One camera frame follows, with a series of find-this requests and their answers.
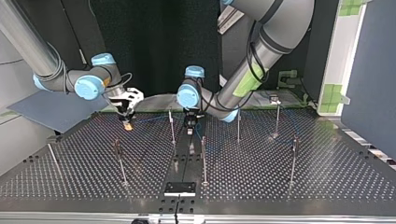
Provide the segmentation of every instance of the white wall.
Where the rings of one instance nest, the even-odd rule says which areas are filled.
[[[47,137],[54,134],[7,110],[7,106],[38,91],[25,61],[1,64],[19,59],[21,55],[0,32],[0,175],[42,148]]]

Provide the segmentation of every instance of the vertical post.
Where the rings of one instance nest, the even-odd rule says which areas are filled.
[[[271,105],[276,105],[276,126],[273,134],[274,138],[279,136],[279,116],[280,116],[280,104],[279,97],[276,94],[269,95],[269,101]]]
[[[209,183],[207,182],[207,176],[206,176],[206,147],[205,147],[205,136],[202,137],[201,140],[201,146],[202,146],[202,161],[204,163],[204,186],[208,186]]]
[[[48,143],[47,146],[49,147],[49,152],[50,152],[50,155],[51,155],[53,161],[58,165],[58,160],[55,157],[55,153],[53,152],[52,145],[50,143]]]
[[[276,126],[275,126],[275,133],[274,137],[279,135],[278,128],[279,128],[279,115],[280,115],[280,102],[276,102]]]
[[[295,165],[296,165],[296,159],[298,156],[298,151],[300,150],[300,140],[299,140],[297,134],[294,135],[293,146],[291,149],[293,151],[293,163],[291,165],[291,174],[290,174],[290,193],[291,193],[291,188],[294,185],[294,170],[295,170]]]
[[[241,110],[238,110],[238,143],[241,141]]]
[[[174,126],[173,126],[173,118],[172,118],[172,112],[171,112],[171,110],[169,110],[169,122],[171,123],[171,129],[172,129],[172,143],[173,143],[173,145],[176,143],[176,140],[175,140],[175,129],[174,129]]]

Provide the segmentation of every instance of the metal pin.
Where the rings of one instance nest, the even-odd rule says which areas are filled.
[[[277,138],[279,136],[278,128],[279,128],[279,115],[280,115],[281,102],[279,101],[279,97],[276,94],[269,95],[269,101],[271,105],[276,105],[276,126],[273,137]]]
[[[175,140],[175,129],[173,126],[173,118],[172,118],[172,112],[171,110],[169,110],[169,122],[171,123],[171,129],[172,129],[172,143],[175,144],[176,140]]]
[[[48,143],[47,146],[49,147],[50,155],[51,155],[53,161],[55,162],[56,168],[58,169],[58,172],[59,172],[59,175],[61,176],[61,179],[64,179],[63,176],[62,176],[61,167],[59,166],[59,162],[58,162],[58,160],[55,157],[55,153],[53,152],[52,145],[50,143]]]
[[[238,110],[238,140],[237,140],[238,143],[241,140],[241,132],[240,132],[241,125],[240,125],[240,122],[241,122],[241,110]]]
[[[122,149],[120,147],[120,139],[117,138],[116,141],[114,142],[114,154],[116,155],[117,160],[120,163],[120,168],[121,168],[121,172],[122,172],[122,177],[123,177],[123,185],[128,186],[128,180],[126,179],[126,174],[125,174],[125,169],[122,163]]]
[[[293,163],[292,163],[292,166],[291,166],[291,174],[290,174],[290,189],[291,189],[292,185],[294,184],[294,181],[293,181],[293,179],[294,179],[294,170],[295,170],[296,158],[298,156],[299,149],[300,149],[300,140],[299,140],[298,136],[295,134],[294,135],[294,139],[293,139],[293,147],[292,147],[292,150],[293,150]]]
[[[51,155],[53,161],[55,161],[55,163],[58,165],[58,160],[55,157],[55,153],[53,153],[52,145],[50,143],[48,143],[47,146],[49,147],[49,152],[50,152],[50,155]]]
[[[280,102],[278,101],[278,102],[276,102],[276,126],[275,126],[274,137],[277,137],[279,135],[279,133],[278,133],[279,114],[280,114]]]
[[[208,186],[209,183],[207,182],[207,176],[206,176],[206,147],[205,147],[205,137],[202,137],[201,140],[201,145],[202,145],[202,161],[204,162],[204,183],[202,183],[204,186]]]

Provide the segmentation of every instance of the green tape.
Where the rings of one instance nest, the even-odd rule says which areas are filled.
[[[343,0],[338,16],[359,15],[361,5],[363,5],[363,0]]]
[[[343,85],[326,84],[324,85],[320,113],[336,113],[338,105],[341,103],[341,89]]]
[[[15,113],[14,111],[7,111],[3,114],[0,114],[0,118],[2,117],[6,117],[6,116],[11,116],[11,115],[18,115],[17,113]]]
[[[252,67],[257,77],[262,78],[263,73],[260,67],[255,63]],[[250,69],[248,69],[236,89],[233,91],[233,95],[236,97],[245,97],[250,91],[257,90],[260,85],[261,83],[253,76]]]

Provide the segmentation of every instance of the metal frame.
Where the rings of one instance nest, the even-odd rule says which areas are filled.
[[[275,115],[276,111],[272,110],[271,112],[264,113]],[[308,109],[306,113],[308,117],[312,116],[311,119],[318,119],[319,122],[321,122],[321,120],[326,121],[326,119],[318,118],[313,110]],[[212,118],[205,119],[200,119],[202,127],[198,130],[199,135],[202,137],[207,133],[206,124],[208,122],[213,122],[213,120],[210,120]],[[82,121],[78,125],[79,127],[66,133],[61,143],[66,140],[68,136],[79,130],[81,126],[89,123],[90,120],[91,119]],[[232,128],[233,133],[235,133],[235,136],[233,136],[235,144],[238,144],[236,134],[237,122],[226,125]],[[241,141],[246,140],[247,132],[248,130],[242,131]],[[205,188],[205,186],[202,185],[204,181],[204,164],[201,157],[203,152],[201,138],[198,134],[187,135],[186,132],[181,132],[180,134],[182,134],[183,137],[178,136],[179,140],[174,147],[175,155],[169,162],[168,172],[163,181],[163,189],[167,182],[195,182],[197,192],[194,198],[184,197],[182,195],[179,197],[165,197],[162,194],[158,198],[142,198],[140,200],[64,199],[57,200],[58,202],[51,202],[51,208],[48,207],[48,200],[22,200],[19,203],[15,203],[12,199],[0,199],[0,210],[2,211],[0,212],[0,220],[18,218],[26,220],[131,221],[134,218],[143,218],[153,223],[158,223],[159,220],[162,223],[173,223],[175,218],[177,218],[180,223],[305,223],[307,221],[348,223],[395,222],[395,212],[390,211],[395,204],[393,200],[387,202],[378,201],[375,203],[365,203],[363,200],[361,202],[356,201],[354,203],[347,203],[344,201],[321,202],[320,200],[316,202],[308,202],[305,200],[305,202],[303,202],[301,200],[290,199],[282,203],[249,200],[245,202],[243,202],[243,200],[239,200],[239,202],[223,202],[222,200],[203,199],[201,193],[202,188]],[[360,155],[364,161],[368,161],[369,164],[375,168],[376,172],[379,172],[382,176],[391,180],[392,186],[396,185],[394,171],[384,162],[377,160],[375,155],[347,136],[341,129],[334,129],[334,134],[338,138],[342,138],[343,143],[347,144],[351,150]],[[194,145],[192,157],[190,157],[191,144]],[[39,156],[41,159],[42,155],[46,153],[48,153],[48,148],[44,147],[35,155]],[[28,164],[29,161],[27,164],[22,163],[15,167],[6,175],[1,176],[0,182],[4,183],[3,181],[12,178],[15,174],[25,169]],[[208,182],[209,187],[217,184],[211,183],[210,179]],[[47,207],[48,210],[53,212],[43,212],[43,207]],[[76,213],[76,208],[82,208],[81,213]]]

